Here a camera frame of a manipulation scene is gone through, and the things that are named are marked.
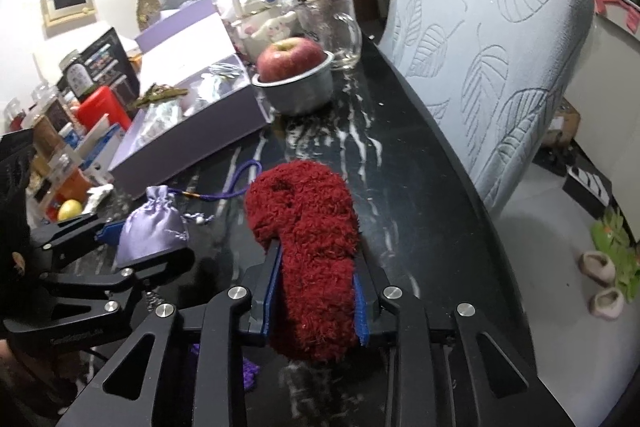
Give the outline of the black snack bag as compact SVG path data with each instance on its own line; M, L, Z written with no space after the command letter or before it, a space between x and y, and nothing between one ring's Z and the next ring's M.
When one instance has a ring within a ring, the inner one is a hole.
M99 87L107 87L122 106L130 109L140 94L138 76L114 28L83 51L67 54L58 67L58 91L73 93L79 102L87 100Z

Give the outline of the clear glass mug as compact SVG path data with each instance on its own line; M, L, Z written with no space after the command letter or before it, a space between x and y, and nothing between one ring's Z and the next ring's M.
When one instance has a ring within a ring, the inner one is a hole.
M362 33L354 0L306 0L295 8L304 34L333 54L333 70L354 69L361 57Z

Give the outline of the woven straw fan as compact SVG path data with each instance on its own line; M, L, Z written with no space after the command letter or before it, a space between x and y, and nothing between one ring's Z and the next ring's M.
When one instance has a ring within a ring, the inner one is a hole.
M160 17L160 0L137 0L136 20L140 31L147 30Z

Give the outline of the red fuzzy sock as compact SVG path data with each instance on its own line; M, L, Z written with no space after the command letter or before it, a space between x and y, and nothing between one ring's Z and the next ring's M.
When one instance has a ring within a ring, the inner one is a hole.
M244 199L256 242L281 244L281 355L331 363L357 342L354 278L359 221L348 186L328 166L294 160L261 173Z

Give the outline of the lavender gift box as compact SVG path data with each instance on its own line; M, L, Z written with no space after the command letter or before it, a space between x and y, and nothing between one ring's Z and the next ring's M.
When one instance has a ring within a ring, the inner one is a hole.
M110 166L115 184L138 197L268 124L250 75L212 0L196 0L136 38L142 51L140 95L153 83L188 89L177 98L182 121L136 147L149 106L139 108Z

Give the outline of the red apple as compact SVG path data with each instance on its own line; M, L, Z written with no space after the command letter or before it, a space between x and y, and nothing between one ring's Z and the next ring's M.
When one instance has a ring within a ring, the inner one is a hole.
M264 49L256 63L260 81L275 82L302 75L326 59L318 43L306 37L290 37Z

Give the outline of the blue white carton box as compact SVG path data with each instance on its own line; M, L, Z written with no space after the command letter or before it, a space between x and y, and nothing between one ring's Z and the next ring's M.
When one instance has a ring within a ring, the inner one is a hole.
M111 124L105 114L76 147L66 144L64 152L93 184L113 183L114 176L110 173L110 166L124 136L122 126Z

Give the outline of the wall intercom panel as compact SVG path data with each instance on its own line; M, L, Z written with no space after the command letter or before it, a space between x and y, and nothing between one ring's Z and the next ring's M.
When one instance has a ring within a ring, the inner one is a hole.
M96 14L94 0L40 0L40 8L47 28Z

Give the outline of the cream Cinnamoroll water bottle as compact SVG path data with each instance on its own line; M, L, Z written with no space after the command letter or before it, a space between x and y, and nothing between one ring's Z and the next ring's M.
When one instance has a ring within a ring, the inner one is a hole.
M297 14L281 0L231 1L235 16L231 37L250 63L256 63L268 46L294 34Z

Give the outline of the leaf-pattern grey cushion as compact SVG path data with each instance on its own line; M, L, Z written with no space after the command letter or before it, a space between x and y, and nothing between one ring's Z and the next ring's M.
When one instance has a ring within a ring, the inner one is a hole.
M380 50L492 215L540 147L593 14L594 0L390 0Z

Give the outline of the lavender satin pouch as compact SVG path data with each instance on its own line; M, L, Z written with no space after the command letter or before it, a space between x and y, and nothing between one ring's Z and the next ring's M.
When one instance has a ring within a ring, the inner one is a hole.
M189 243L186 218L179 212L175 204L175 196L182 195L219 202L244 195L250 181L242 188L236 184L243 174L254 168L257 174L262 173L262 163L256 159L245 161L235 169L228 191L215 194L198 194L170 188L167 185L149 186L146 189L146 202L130 213L120 230L116 265L125 269L148 258L181 251Z

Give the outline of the grey metal bowl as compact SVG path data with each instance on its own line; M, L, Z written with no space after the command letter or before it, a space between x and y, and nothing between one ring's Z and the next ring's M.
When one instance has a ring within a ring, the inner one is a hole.
M262 91L272 108L281 115L306 114L329 103L333 96L331 66L334 54L326 52L324 61L303 74L275 82L262 82L258 74L250 80Z

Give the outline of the red plastic container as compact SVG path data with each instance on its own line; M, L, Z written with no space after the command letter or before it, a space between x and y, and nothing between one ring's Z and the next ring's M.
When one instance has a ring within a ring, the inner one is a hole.
M107 86L100 86L93 91L80 103L76 113L78 121L87 130L91 130L103 116L107 116L110 124L119 124L125 131L131 126L131 119L124 106Z

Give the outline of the white plastic packet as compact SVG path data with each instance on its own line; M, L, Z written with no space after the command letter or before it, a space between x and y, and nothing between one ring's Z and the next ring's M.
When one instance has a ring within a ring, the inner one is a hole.
M172 127L177 126L180 121L182 121L182 108L176 98L152 103L144 115L136 147L140 148L151 143Z

